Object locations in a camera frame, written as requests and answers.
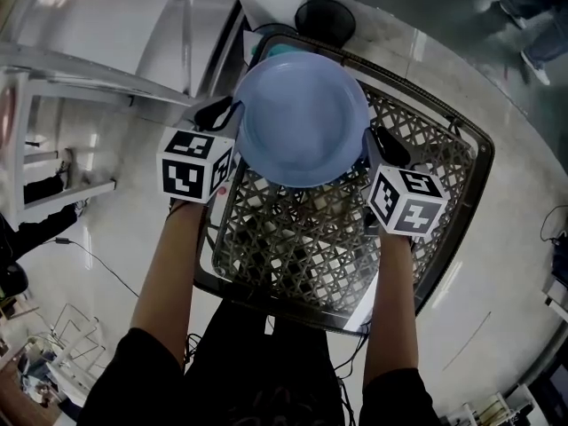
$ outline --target foot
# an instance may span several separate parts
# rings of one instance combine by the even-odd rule
[[[509,16],[509,18],[513,21],[513,23],[517,27],[519,27],[521,30],[525,30],[526,20],[524,20],[523,18],[518,18],[516,16],[513,16],[502,2],[499,2],[499,6],[503,10],[503,12]]]
[[[55,175],[59,175],[63,182],[63,189],[71,186],[71,177],[73,176],[73,165],[75,164],[75,152],[71,148],[66,148],[61,152],[61,164],[55,171]]]
[[[89,199],[85,199],[84,201],[79,201],[75,203],[75,214],[77,217],[81,217],[83,213],[89,207]]]
[[[535,67],[523,51],[521,51],[521,57],[539,81],[541,81],[544,85],[550,85],[550,79],[548,79],[547,72],[544,69],[538,69]]]

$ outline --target gray floor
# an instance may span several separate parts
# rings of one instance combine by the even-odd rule
[[[530,73],[519,51],[544,28],[550,15],[529,21],[520,31],[496,0],[357,0],[381,8],[418,28],[466,59],[507,95],[545,139],[568,170],[568,55],[547,66],[552,85]]]

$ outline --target floor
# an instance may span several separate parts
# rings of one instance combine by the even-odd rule
[[[433,37],[482,73],[526,116],[568,170],[568,55],[551,62],[546,87],[530,73],[519,52],[545,27],[550,15],[528,21],[520,31],[493,2],[497,0],[357,0],[393,14]]]
[[[365,21],[346,49],[444,100],[485,130],[496,147],[468,234],[417,322],[422,378],[437,412],[445,414],[465,401],[508,389],[558,327],[559,318],[540,292],[548,279],[551,247],[540,242],[539,230],[546,214],[565,201],[568,178],[525,115],[467,61],[387,12],[344,2]],[[82,170],[117,179],[116,191],[95,198],[63,236],[90,249],[139,291],[167,213],[168,200],[155,187],[155,151],[163,127],[128,109],[84,102],[46,100],[37,114],[30,137],[45,139],[46,146],[77,147]],[[27,175],[38,179],[54,168],[44,164]],[[561,213],[553,215],[545,231],[553,233],[563,223]],[[48,323],[67,302],[100,320],[97,338],[107,347],[100,361],[104,366],[128,329],[134,295],[74,245],[44,245],[21,264]],[[194,291],[193,332],[203,333],[218,303]],[[348,359],[357,344],[345,335],[329,334],[328,341],[335,364]],[[355,359],[346,381],[356,413],[364,355],[365,350]]]

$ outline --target black sleeve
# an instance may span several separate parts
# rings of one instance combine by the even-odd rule
[[[439,426],[418,369],[398,369],[379,375],[363,390],[360,426],[421,424]]]
[[[77,424],[175,424],[183,373],[174,356],[133,328],[97,380]]]

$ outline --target forearm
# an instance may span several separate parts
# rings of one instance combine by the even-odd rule
[[[184,360],[202,210],[200,205],[188,204],[166,221],[130,323],[160,341],[180,366]]]
[[[406,237],[384,234],[363,386],[410,367],[418,367],[412,254]]]

